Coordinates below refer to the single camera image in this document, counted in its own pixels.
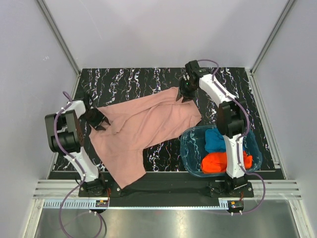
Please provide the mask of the pink t shirt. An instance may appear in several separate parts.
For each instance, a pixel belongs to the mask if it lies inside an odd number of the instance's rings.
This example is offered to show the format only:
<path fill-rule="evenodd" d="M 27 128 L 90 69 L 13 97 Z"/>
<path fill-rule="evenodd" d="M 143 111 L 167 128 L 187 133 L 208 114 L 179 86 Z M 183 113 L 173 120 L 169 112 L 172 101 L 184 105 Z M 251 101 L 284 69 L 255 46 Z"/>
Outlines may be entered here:
<path fill-rule="evenodd" d="M 118 103 L 99 110 L 108 118 L 104 130 L 92 129 L 91 144 L 120 188 L 145 175 L 143 151 L 179 137 L 202 119 L 193 101 L 177 100 L 178 88 Z"/>

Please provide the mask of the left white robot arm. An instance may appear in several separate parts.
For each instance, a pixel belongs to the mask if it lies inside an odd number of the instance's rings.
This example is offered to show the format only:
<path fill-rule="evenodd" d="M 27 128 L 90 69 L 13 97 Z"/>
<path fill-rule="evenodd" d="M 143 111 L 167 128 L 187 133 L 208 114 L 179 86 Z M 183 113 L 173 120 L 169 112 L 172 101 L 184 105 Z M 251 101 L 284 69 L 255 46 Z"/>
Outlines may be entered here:
<path fill-rule="evenodd" d="M 80 175 L 82 183 L 90 184 L 95 196 L 106 193 L 107 184 L 99 179 L 99 170 L 93 165 L 84 149 L 84 134 L 80 120 L 85 120 L 94 130 L 105 130 L 103 123 L 110 125 L 108 118 L 93 106 L 92 97 L 85 93 L 74 100 L 63 91 L 67 98 L 65 107 L 57 113 L 45 116 L 45 125 L 50 149 L 66 158 Z"/>

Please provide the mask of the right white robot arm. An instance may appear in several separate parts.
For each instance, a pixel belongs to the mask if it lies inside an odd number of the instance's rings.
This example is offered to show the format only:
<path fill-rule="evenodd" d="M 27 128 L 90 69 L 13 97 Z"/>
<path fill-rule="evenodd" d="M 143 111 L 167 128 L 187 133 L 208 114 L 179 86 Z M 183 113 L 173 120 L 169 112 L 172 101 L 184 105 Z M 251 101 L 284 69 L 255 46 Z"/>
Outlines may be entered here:
<path fill-rule="evenodd" d="M 202 89 L 217 106 L 216 127 L 224 137 L 227 168 L 224 189 L 229 196 L 237 196 L 248 183 L 243 162 L 243 138 L 249 133 L 250 121 L 245 110 L 245 101 L 236 98 L 216 79 L 219 69 L 201 68 L 199 60 L 185 64 L 185 76 L 179 82 L 176 100 L 182 103 L 194 99 L 196 90 Z"/>

